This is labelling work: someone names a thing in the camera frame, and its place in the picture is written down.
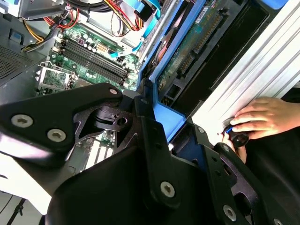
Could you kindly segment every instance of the metal screw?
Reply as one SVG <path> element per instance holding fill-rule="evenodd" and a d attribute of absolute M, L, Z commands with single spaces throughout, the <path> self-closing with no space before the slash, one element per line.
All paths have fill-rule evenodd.
<path fill-rule="evenodd" d="M 223 206 L 223 211 L 225 215 L 233 222 L 236 221 L 236 214 L 233 211 L 233 209 L 229 205 L 224 205 Z"/>
<path fill-rule="evenodd" d="M 226 146 L 226 145 L 223 145 L 225 151 L 228 151 L 229 152 L 229 148 Z"/>
<path fill-rule="evenodd" d="M 275 225 L 283 225 L 281 222 L 280 222 L 280 220 L 278 220 L 278 219 L 274 219 L 274 223 L 275 223 Z"/>
<path fill-rule="evenodd" d="M 33 119 L 30 116 L 19 114 L 11 118 L 12 124 L 16 127 L 27 128 L 33 124 Z"/>
<path fill-rule="evenodd" d="M 47 133 L 47 137 L 53 142 L 62 142 L 66 139 L 66 133 L 59 129 L 51 129 Z"/>
<path fill-rule="evenodd" d="M 200 133 L 204 134 L 205 131 L 202 129 L 202 127 L 198 127 L 198 130 L 200 131 Z"/>
<path fill-rule="evenodd" d="M 112 88 L 110 88 L 109 91 L 114 95 L 116 95 L 118 93 L 115 89 L 112 89 Z"/>
<path fill-rule="evenodd" d="M 145 99 L 141 99 L 141 102 L 144 102 L 145 104 L 148 104 L 148 102 Z"/>
<path fill-rule="evenodd" d="M 174 189 L 173 185 L 167 181 L 161 182 L 160 190 L 165 196 L 167 196 L 169 198 L 173 198 L 175 196 L 175 189 Z"/>

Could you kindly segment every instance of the white label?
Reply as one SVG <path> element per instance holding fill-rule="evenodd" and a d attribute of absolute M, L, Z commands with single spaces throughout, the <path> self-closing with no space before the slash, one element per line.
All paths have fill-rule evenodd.
<path fill-rule="evenodd" d="M 205 13 L 207 12 L 209 7 L 204 7 L 202 12 L 200 13 L 200 15 L 198 16 L 198 18 L 196 19 L 195 23 L 200 23 L 200 21 L 202 20 L 202 18 L 204 17 Z"/>

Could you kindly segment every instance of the ventilation grille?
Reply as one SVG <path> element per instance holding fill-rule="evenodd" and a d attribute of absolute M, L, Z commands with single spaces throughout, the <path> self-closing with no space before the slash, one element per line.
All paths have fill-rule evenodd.
<path fill-rule="evenodd" d="M 14 75 L 33 61 L 0 45 L 0 80 Z"/>

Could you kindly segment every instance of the metal rail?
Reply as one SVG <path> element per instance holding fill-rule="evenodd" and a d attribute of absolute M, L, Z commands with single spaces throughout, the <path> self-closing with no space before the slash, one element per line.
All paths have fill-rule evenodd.
<path fill-rule="evenodd" d="M 212 144 L 223 122 L 258 97 L 281 98 L 300 80 L 300 0 L 289 0 L 193 115 Z"/>

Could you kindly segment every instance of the human hand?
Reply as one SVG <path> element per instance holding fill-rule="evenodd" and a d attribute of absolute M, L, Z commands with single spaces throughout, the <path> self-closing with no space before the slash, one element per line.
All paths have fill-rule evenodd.
<path fill-rule="evenodd" d="M 300 104 L 259 98 L 237 112 L 230 123 L 236 125 L 234 132 L 250 132 L 250 139 L 279 134 L 300 126 Z"/>
<path fill-rule="evenodd" d="M 225 133 L 224 135 L 223 134 L 218 134 L 218 135 L 220 137 L 220 142 L 227 144 L 238 155 L 238 157 L 240 157 L 243 163 L 246 163 L 247 153 L 246 153 L 245 146 L 235 149 L 233 143 L 230 141 L 229 134 Z"/>

